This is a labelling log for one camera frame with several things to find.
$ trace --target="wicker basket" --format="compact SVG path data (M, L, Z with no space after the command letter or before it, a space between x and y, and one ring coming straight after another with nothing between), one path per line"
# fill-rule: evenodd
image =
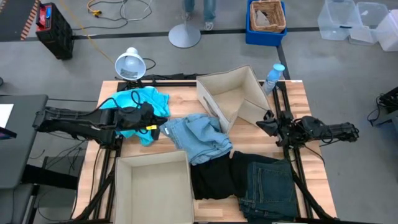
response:
M269 26L256 25L256 10L267 13ZM278 0L253 1L250 4L250 27L253 31L280 33L286 28L285 14Z

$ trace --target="warning stripe tape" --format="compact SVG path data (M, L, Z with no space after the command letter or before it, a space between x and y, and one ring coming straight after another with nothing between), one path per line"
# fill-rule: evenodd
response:
M2 0L2 2L0 4L0 13L6 7L6 3L7 3L7 0Z
M39 3L40 3L39 0L35 0L35 3L33 4L32 9L30 10L30 14L29 14L29 16L26 20L25 26L21 32L21 40L25 40L27 35L29 34L30 27L32 26L33 21L35 20L35 17L36 17L36 11L39 6Z

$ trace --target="white plastic container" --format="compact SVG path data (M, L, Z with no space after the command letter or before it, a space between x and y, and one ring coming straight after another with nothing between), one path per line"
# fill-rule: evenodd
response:
M325 0L318 25L326 40L345 40L352 27L362 26L353 0Z
M398 9L392 10L379 24L376 30L390 32L377 33L377 39L384 51L398 51Z
M377 33L389 32L388 29L376 30L380 22L388 14L385 4L375 2L358 2L356 5L361 27L354 27L349 30L349 42L359 45L373 45L377 42Z

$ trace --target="cardboard box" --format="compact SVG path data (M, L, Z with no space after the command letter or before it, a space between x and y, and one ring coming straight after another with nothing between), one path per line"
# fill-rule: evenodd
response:
M231 130L237 117L256 125L270 109L249 65L197 77L197 95L207 112L219 117L223 133Z
M188 224L193 220L185 151L117 159L115 224Z

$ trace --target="gray floor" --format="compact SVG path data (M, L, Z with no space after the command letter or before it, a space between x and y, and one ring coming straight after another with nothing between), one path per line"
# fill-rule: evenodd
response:
M65 0L84 26L114 26L86 13L86 1ZM398 1L379 0L389 9L398 9ZM181 23L180 0L156 1L147 19L131 22L117 30L89 29L89 34L167 32ZM288 27L317 27L322 0L285 0ZM139 17L144 8L130 0L129 16ZM202 28L202 1L192 24ZM58 7L73 27L77 27L61 5ZM98 5L104 15L117 17L119 4ZM215 29L243 29L246 4L241 0L219 0ZM143 57L153 58L157 66L148 74L220 72L250 64L259 78L279 62L275 47L246 45L244 34L203 35L191 49L172 46L167 37L138 37L95 40L111 58L130 46ZM312 113L326 123L352 122L360 130L356 143L336 143L322 148L326 171L338 216L343 220L396 223L398 219L397 134L391 125L373 128L366 121L376 108L374 99L398 84L398 52L383 52L372 47L351 45L348 41L327 41L319 32L291 32L282 42L292 79L304 80ZM51 98L96 100L103 80L112 80L114 67L87 40L75 42L74 58L55 60L39 42L0 43L0 71L7 82L0 94L45 93ZM91 110L95 103L49 101L49 105ZM45 149L44 156L56 156L76 144L48 134L37 136L32 157ZM39 159L29 163L40 166ZM50 192L56 197L73 198L73 191ZM73 200L46 200L40 211L51 219L68 218ZM35 223L46 223L37 215Z

